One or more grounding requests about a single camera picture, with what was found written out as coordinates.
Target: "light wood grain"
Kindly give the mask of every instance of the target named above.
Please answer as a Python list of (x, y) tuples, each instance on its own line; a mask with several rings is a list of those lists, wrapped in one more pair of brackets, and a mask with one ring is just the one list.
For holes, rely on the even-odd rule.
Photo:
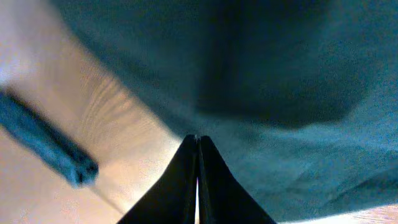
[[(8, 14), (13, 17), (8, 28), (13, 27), (17, 36), (12, 50), (24, 52), (23, 57), (17, 60), (19, 65), (9, 71), (10, 91), (58, 126), (99, 162), (99, 177), (94, 186), (85, 190), (106, 202), (109, 210), (117, 210), (118, 214), (127, 212), (160, 177), (177, 150), (180, 139), (170, 133), (130, 90), (123, 88), (112, 72), (79, 44), (45, 1), (4, 2), (14, 12)], [(20, 150), (15, 149), (15, 143), (13, 147), (8, 147), (11, 140), (6, 134), (1, 134), (2, 148)], [(23, 162), (26, 158), (22, 156), (19, 159)], [(63, 207), (34, 210), (33, 206), (37, 202), (31, 203), (22, 198), (23, 184), (27, 182), (21, 180), (33, 173), (35, 171), (19, 173), (11, 185), (0, 182), (2, 189), (14, 185), (22, 189), (19, 199), (9, 206), (16, 209), (28, 206), (34, 217), (50, 212), (60, 213)], [(43, 185), (59, 179), (49, 170), (46, 173), (40, 179)], [(76, 193), (70, 190), (67, 194)], [(63, 200), (68, 197), (67, 194), (53, 198), (51, 203)], [(336, 223), (342, 220), (345, 223), (398, 223), (396, 213), (397, 206), (381, 207), (311, 223)], [(23, 212), (16, 210), (17, 217), (25, 217), (22, 221), (29, 222), (30, 218), (36, 220), (26, 214), (24, 216)]]
[(0, 128), (0, 223), (115, 223), (122, 213), (73, 189)]

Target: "teal fabric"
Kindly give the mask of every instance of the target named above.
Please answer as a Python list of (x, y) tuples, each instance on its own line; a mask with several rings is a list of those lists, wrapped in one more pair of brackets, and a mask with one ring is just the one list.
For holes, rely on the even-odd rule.
[(398, 2), (52, 0), (276, 221), (398, 202)]

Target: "black plastic piece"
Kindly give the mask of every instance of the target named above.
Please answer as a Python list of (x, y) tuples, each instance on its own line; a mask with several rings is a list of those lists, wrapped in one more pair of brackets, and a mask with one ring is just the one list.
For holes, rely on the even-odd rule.
[(1, 92), (0, 124), (72, 186), (94, 182), (98, 165), (82, 148), (15, 98)]
[(276, 223), (235, 180), (213, 141), (189, 135), (164, 174), (119, 223)]

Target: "wooden floor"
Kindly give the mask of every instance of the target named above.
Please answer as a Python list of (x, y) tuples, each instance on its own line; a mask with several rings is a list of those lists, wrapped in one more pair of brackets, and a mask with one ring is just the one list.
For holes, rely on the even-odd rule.
[[(0, 127), (0, 223), (115, 223), (160, 177), (181, 139), (42, 1), (24, 2), (29, 10), (18, 9), (21, 2), (0, 3), (8, 18), (0, 33), (16, 30), (7, 50), (0, 39), (0, 60), (13, 65), (9, 91), (84, 147), (99, 162), (99, 177), (94, 186), (71, 188)], [(389, 206), (309, 223), (398, 223), (397, 213)]]

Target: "wooden surface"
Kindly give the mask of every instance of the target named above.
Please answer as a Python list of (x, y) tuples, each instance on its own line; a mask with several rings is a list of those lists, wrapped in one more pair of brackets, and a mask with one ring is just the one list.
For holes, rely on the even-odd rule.
[[(0, 223), (114, 223), (160, 177), (180, 139), (44, 2), (3, 0), (0, 14), (0, 32), (9, 33), (0, 39), (0, 66), (12, 65), (0, 80), (99, 162), (94, 186), (71, 189), (0, 130), (0, 199), (7, 202)], [(381, 207), (314, 223), (398, 223), (396, 213), (397, 206)]]

